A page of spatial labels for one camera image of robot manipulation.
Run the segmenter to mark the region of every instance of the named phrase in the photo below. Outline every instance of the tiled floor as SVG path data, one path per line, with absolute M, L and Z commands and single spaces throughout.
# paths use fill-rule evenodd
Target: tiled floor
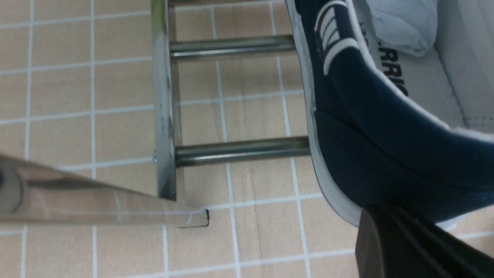
M 0 152 L 155 194 L 149 1 L 0 5 Z M 279 1 L 175 18 L 179 41 L 290 33 Z M 307 133 L 295 55 L 178 68 L 184 144 Z M 185 181 L 209 228 L 0 225 L 1 276 L 357 276 L 357 230 L 324 201 L 309 158 L 187 168 Z M 453 233 L 494 256 L 494 207 Z

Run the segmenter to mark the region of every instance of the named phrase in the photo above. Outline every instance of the metal stool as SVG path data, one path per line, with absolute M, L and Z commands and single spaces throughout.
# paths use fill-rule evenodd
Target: metal stool
M 207 226 L 207 210 L 185 205 L 182 167 L 310 155 L 307 137 L 182 146 L 176 61 L 295 51 L 292 36 L 170 44 L 169 6 L 211 2 L 242 1 L 151 0 L 159 198 L 0 156 L 0 221 Z

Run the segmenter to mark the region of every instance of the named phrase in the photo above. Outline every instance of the chrome tube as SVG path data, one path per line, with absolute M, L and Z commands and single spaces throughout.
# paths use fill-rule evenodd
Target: chrome tube
M 208 225 L 208 212 L 0 155 L 0 223 Z
M 310 155 L 307 137 L 288 137 L 176 148 L 176 166 L 199 166 L 225 162 Z
M 293 36 L 222 39 L 174 43 L 170 45 L 173 59 L 204 59 L 232 55 L 279 54 L 295 51 Z

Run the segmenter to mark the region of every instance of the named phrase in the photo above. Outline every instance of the navy blue shoe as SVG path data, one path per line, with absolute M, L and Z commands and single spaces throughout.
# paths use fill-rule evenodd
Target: navy blue shoe
M 435 47 L 417 58 L 376 39 L 364 0 L 287 6 L 314 168 L 344 220 L 400 205 L 445 227 L 494 204 L 494 21 L 482 8 L 441 1 Z

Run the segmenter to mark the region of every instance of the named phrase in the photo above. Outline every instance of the black object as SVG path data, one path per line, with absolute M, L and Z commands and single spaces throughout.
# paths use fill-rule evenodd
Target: black object
M 362 211 L 355 255 L 361 278 L 494 277 L 494 259 L 400 207 Z

